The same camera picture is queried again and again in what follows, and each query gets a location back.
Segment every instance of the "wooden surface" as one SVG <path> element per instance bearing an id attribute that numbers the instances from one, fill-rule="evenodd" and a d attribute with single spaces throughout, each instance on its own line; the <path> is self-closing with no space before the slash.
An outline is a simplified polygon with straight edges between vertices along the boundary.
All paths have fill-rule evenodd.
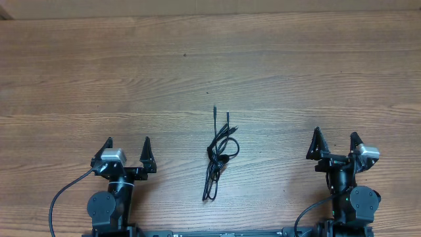
<path id="1" fill-rule="evenodd" d="M 353 131 L 379 147 L 357 175 L 383 197 L 377 236 L 419 236 L 420 31 L 420 11 L 2 21 L 0 235 L 48 236 L 51 199 L 108 136 L 129 165 L 151 137 L 158 173 L 132 210 L 146 230 L 291 226 L 329 195 L 305 159 L 320 126 L 334 153 Z M 203 203 L 214 104 L 241 151 Z M 88 233 L 86 203 L 106 188 L 91 175 L 62 194 L 57 236 Z"/>
<path id="2" fill-rule="evenodd" d="M 16 20 L 111 16 L 418 10 L 421 0 L 0 0 Z"/>

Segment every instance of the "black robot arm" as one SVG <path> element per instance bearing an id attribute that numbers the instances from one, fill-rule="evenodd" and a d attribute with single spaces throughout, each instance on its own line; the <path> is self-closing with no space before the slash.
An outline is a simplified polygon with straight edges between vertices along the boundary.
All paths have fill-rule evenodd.
<path id="1" fill-rule="evenodd" d="M 331 154 L 320 128 L 314 129 L 306 158 L 318 161 L 314 168 L 316 172 L 326 173 L 331 197 L 325 200 L 332 200 L 334 217 L 319 222 L 314 228 L 302 227 L 300 231 L 297 230 L 297 219 L 294 231 L 285 229 L 291 236 L 304 236 L 304 233 L 310 234 L 305 236 L 317 237 L 374 236 L 371 227 L 366 225 L 374 221 L 381 197 L 369 187 L 357 186 L 355 175 L 370 169 L 378 161 L 380 152 L 376 147 L 365 145 L 356 132 L 351 134 L 350 148 L 348 155 Z"/>
<path id="2" fill-rule="evenodd" d="M 91 160 L 95 175 L 109 180 L 108 191 L 93 194 L 87 203 L 92 218 L 92 234 L 83 237 L 137 237 L 143 236 L 136 224 L 129 223 L 135 180 L 147 180 L 148 173 L 157 172 L 151 141 L 143 145 L 140 161 L 143 167 L 124 167 L 126 156 L 122 149 L 112 147 L 112 138 Z"/>

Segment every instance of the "wooden table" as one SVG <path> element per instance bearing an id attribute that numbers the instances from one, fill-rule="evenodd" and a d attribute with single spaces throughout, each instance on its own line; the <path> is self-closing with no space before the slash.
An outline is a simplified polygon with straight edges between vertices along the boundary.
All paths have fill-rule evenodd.
<path id="1" fill-rule="evenodd" d="M 145 230 L 281 229 L 329 195 L 305 159 L 313 128 L 347 154 L 382 155 L 357 175 L 383 199 L 377 236 L 421 231 L 421 12 L 290 13 L 0 22 L 0 236 L 48 236 L 53 196 L 114 137 L 158 173 L 137 182 Z M 241 146 L 203 203 L 213 138 L 230 110 Z M 56 202 L 57 236 L 88 233 L 93 175 Z M 329 217 L 324 205 L 301 224 Z"/>

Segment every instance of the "metal base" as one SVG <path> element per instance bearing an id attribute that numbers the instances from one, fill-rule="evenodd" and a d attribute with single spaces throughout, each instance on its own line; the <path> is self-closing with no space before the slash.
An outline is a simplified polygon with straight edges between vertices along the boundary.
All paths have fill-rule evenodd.
<path id="1" fill-rule="evenodd" d="M 312 227 L 298 227 L 300 237 L 309 237 Z M 172 232 L 171 230 L 145 231 L 145 237 L 294 237 L 294 228 L 282 230 L 221 230 L 197 232 Z"/>

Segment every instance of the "black cable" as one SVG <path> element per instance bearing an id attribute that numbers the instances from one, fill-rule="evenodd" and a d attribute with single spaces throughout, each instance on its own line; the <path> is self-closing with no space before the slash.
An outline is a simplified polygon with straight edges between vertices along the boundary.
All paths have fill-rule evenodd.
<path id="1" fill-rule="evenodd" d="M 218 181 L 220 178 L 221 170 L 224 168 L 225 164 L 230 160 L 230 158 L 235 157 L 239 153 L 239 144 L 237 140 L 230 137 L 230 135 L 238 129 L 237 126 L 230 128 L 230 112 L 227 111 L 226 124 L 219 130 L 218 133 L 216 133 L 216 106 L 213 108 L 213 119 L 215 137 L 207 148 L 209 164 L 206 171 L 205 188 L 203 190 L 202 201 L 205 201 L 208 198 L 215 200 L 216 194 L 218 193 Z M 233 141 L 237 146 L 237 151 L 234 154 L 222 154 L 228 144 L 228 141 Z M 213 197 L 211 197 L 213 182 L 215 182 L 215 193 Z"/>
<path id="2" fill-rule="evenodd" d="M 298 235 L 298 231 L 297 231 L 297 226 L 298 226 L 298 222 L 300 221 L 300 219 L 301 219 L 301 217 L 303 217 L 304 215 L 305 215 L 305 213 L 307 213 L 307 212 L 309 212 L 311 209 L 313 209 L 313 208 L 315 208 L 315 207 L 317 207 L 317 206 L 319 206 L 319 205 L 322 205 L 323 203 L 326 203 L 327 201 L 330 201 L 330 200 L 332 200 L 332 199 L 334 199 L 334 198 L 337 198 L 337 197 L 339 197 L 339 196 L 341 196 L 341 195 L 343 195 L 344 193 L 346 193 L 346 192 L 349 192 L 349 191 L 351 191 L 352 190 L 352 187 L 350 187 L 350 188 L 347 188 L 345 191 L 342 191 L 342 192 L 340 192 L 340 193 L 337 193 L 337 194 L 335 194 L 335 195 L 332 195 L 332 196 L 330 196 L 330 197 L 328 197 L 328 198 L 326 198 L 326 199 L 323 199 L 322 201 L 319 201 L 319 202 L 317 202 L 317 203 L 315 203 L 315 204 L 313 204 L 313 205 L 311 205 L 310 207 L 307 207 L 299 216 L 298 216 L 298 218 L 297 218 L 297 220 L 295 221 L 295 224 L 294 224 L 294 233 L 295 233 L 295 237 L 299 237 L 299 235 Z"/>
<path id="3" fill-rule="evenodd" d="M 84 175 L 82 175 L 81 177 L 75 179 L 75 181 L 67 184 L 64 188 L 62 188 L 53 198 L 51 205 L 50 205 L 50 212 L 48 214 L 48 224 L 50 226 L 50 233 L 52 237 L 55 237 L 54 234 L 54 229 L 53 229 L 53 207 L 54 207 L 54 203 L 57 200 L 57 198 L 60 196 L 61 193 L 63 193 L 66 189 L 68 189 L 71 185 L 81 181 L 81 179 L 85 178 L 86 176 L 88 176 L 91 172 L 92 172 L 93 168 L 88 170 Z"/>
<path id="4" fill-rule="evenodd" d="M 356 185 L 355 184 L 355 174 L 357 173 L 357 158 L 356 157 L 354 157 L 353 163 L 354 163 L 354 169 L 353 169 L 353 177 L 351 180 L 351 185 Z"/>

